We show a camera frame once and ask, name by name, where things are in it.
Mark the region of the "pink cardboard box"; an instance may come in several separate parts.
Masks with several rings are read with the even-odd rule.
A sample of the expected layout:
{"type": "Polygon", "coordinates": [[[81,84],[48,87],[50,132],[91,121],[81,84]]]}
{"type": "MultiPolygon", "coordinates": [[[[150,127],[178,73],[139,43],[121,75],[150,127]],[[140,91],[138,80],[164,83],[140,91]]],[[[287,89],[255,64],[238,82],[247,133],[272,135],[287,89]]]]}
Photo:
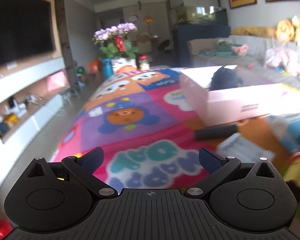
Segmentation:
{"type": "Polygon", "coordinates": [[[211,90],[217,66],[180,70],[185,100],[206,126],[216,126],[262,115],[300,113],[300,90],[267,80],[249,69],[231,66],[242,83],[237,88],[211,90]]]}

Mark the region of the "dining chair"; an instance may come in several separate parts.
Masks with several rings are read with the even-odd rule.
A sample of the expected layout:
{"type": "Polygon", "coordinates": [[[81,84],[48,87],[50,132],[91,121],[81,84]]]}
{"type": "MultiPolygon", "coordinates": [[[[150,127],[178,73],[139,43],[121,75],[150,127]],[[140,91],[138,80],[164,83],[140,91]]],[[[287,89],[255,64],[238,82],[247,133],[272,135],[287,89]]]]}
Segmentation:
{"type": "Polygon", "coordinates": [[[149,33],[141,33],[136,36],[136,46],[139,54],[147,54],[153,51],[151,36],[149,33]]]}

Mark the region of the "black cylinder handle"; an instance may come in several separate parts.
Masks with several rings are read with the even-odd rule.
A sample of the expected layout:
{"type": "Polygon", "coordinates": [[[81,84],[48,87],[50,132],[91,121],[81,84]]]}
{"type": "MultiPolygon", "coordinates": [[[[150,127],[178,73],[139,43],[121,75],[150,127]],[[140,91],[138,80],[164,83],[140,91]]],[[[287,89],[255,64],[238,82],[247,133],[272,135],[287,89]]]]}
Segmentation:
{"type": "Polygon", "coordinates": [[[227,138],[238,132],[236,124],[207,127],[194,131],[194,139],[198,140],[213,140],[227,138]]]}

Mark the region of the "yellow pillow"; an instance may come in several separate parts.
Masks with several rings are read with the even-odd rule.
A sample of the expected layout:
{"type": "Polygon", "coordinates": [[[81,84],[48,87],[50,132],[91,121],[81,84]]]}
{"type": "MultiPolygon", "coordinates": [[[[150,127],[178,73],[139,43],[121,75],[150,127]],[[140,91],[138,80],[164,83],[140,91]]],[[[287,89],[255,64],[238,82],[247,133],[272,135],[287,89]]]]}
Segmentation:
{"type": "Polygon", "coordinates": [[[271,38],[274,37],[275,29],[271,27],[249,27],[242,26],[231,31],[231,35],[237,36],[258,36],[271,38]]]}

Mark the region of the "white battery charger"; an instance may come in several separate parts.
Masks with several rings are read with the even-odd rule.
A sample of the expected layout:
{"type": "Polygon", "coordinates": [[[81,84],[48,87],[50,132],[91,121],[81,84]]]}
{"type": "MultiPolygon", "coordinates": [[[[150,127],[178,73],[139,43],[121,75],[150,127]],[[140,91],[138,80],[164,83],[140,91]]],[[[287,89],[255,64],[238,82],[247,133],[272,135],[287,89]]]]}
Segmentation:
{"type": "Polygon", "coordinates": [[[233,134],[217,145],[216,153],[223,158],[236,157],[243,163],[255,163],[260,158],[272,161],[275,157],[273,152],[261,148],[240,133],[233,134]]]}

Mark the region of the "grey sofa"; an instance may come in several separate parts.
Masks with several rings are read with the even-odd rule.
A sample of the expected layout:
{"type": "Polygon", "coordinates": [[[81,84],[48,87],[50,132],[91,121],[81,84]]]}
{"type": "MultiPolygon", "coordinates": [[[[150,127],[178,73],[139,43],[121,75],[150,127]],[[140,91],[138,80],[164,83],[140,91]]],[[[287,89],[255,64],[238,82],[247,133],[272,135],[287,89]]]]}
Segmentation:
{"type": "Polygon", "coordinates": [[[231,35],[228,38],[207,38],[195,39],[187,43],[190,53],[190,62],[193,67],[210,67],[237,65],[245,67],[253,64],[254,67],[249,69],[254,74],[265,77],[271,81],[284,83],[300,90],[300,77],[289,76],[285,73],[277,72],[274,69],[264,66],[264,55],[271,48],[285,48],[297,52],[300,57],[300,46],[296,42],[280,42],[274,38],[264,38],[257,36],[237,36],[231,35]],[[247,44],[249,46],[245,57],[238,58],[221,58],[215,56],[206,56],[200,52],[215,49],[218,41],[226,41],[232,44],[247,44]]]}

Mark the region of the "yellow green plush toy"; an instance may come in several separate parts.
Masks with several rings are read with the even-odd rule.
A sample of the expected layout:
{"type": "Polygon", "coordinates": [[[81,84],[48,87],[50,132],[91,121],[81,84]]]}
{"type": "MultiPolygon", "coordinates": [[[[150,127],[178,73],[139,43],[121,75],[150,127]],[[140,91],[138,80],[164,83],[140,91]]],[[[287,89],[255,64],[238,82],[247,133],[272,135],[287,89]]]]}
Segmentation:
{"type": "Polygon", "coordinates": [[[298,17],[295,15],[291,19],[292,25],[295,29],[294,41],[300,46],[300,21],[298,17]]]}

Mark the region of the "blue water bottle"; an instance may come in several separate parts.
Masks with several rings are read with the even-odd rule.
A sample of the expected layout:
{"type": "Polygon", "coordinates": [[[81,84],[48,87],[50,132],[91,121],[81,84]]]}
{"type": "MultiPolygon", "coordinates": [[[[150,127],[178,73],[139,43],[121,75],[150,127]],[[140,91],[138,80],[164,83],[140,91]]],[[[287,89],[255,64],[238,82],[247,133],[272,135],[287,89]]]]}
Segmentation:
{"type": "Polygon", "coordinates": [[[102,63],[102,69],[103,69],[104,78],[108,79],[111,76],[113,76],[114,75],[114,71],[113,71],[113,67],[112,67],[112,64],[111,64],[111,59],[109,59],[109,58],[102,59],[101,63],[102,63]]]}

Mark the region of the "green cloth on sofa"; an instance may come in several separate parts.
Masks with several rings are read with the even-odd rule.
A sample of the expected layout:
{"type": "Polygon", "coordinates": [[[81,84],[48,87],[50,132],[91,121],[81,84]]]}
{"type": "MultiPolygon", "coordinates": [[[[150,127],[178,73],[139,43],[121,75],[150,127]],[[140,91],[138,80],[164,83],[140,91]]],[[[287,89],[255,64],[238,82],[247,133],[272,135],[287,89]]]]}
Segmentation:
{"type": "Polygon", "coordinates": [[[200,53],[206,56],[215,56],[221,58],[238,58],[245,57],[249,49],[247,44],[232,44],[226,41],[218,41],[215,49],[201,51],[200,53]]]}

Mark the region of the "black plush toy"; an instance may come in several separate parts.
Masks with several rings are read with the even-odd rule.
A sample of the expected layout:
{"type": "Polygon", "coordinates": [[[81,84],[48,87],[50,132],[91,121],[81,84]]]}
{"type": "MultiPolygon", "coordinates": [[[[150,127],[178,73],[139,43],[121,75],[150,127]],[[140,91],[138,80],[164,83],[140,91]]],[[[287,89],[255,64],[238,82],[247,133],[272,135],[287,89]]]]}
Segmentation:
{"type": "Polygon", "coordinates": [[[235,70],[222,66],[213,74],[210,90],[238,88],[242,83],[242,79],[235,70]]]}

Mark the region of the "black television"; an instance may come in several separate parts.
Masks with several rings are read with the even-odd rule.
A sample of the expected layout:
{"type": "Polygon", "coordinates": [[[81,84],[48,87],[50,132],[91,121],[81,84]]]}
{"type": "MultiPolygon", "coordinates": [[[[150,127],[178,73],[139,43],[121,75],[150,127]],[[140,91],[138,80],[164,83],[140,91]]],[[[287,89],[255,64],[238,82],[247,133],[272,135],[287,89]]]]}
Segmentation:
{"type": "Polygon", "coordinates": [[[0,65],[54,50],[50,2],[0,0],[0,65]]]}

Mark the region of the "orange duck plush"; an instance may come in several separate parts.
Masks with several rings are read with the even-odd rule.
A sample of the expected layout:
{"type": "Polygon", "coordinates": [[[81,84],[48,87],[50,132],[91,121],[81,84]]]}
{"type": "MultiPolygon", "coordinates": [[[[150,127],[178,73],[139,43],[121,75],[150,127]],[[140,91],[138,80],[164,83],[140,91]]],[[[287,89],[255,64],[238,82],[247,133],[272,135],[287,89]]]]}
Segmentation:
{"type": "Polygon", "coordinates": [[[295,40],[295,26],[291,20],[281,20],[275,29],[275,37],[282,42],[295,40]]]}

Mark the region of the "orange bowl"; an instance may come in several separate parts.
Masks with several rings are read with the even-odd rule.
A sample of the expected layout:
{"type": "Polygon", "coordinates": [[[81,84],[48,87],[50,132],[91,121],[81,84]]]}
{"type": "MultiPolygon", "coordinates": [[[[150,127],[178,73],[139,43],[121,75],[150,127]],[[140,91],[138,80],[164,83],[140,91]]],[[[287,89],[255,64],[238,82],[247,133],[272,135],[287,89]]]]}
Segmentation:
{"type": "Polygon", "coordinates": [[[137,67],[133,66],[133,65],[126,65],[126,66],[122,66],[119,67],[116,71],[116,73],[127,73],[127,72],[134,72],[137,71],[137,67]]]}

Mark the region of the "colourful cartoon play mat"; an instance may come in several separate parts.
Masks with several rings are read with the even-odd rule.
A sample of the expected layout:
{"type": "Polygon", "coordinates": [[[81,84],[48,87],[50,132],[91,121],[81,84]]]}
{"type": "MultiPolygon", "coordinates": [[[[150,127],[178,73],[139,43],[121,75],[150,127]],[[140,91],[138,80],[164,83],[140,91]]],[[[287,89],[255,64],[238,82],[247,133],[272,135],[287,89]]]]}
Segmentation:
{"type": "Polygon", "coordinates": [[[290,153],[266,118],[243,119],[238,132],[275,154],[243,163],[207,196],[184,192],[209,176],[199,151],[216,154],[227,138],[194,139],[207,127],[185,100],[180,70],[115,74],[83,106],[57,147],[52,167],[74,181],[61,161],[100,147],[93,175],[118,196],[96,196],[80,185],[87,217],[77,239],[295,239],[288,228],[300,201],[300,151],[290,153]]]}

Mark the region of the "blue white mask package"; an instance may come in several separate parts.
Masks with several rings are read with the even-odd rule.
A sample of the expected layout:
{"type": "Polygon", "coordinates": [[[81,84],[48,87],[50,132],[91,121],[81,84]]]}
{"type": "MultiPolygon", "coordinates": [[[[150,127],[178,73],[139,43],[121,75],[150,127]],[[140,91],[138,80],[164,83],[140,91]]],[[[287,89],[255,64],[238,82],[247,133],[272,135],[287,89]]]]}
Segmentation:
{"type": "Polygon", "coordinates": [[[270,115],[266,120],[272,134],[286,150],[300,151],[300,114],[270,115]]]}

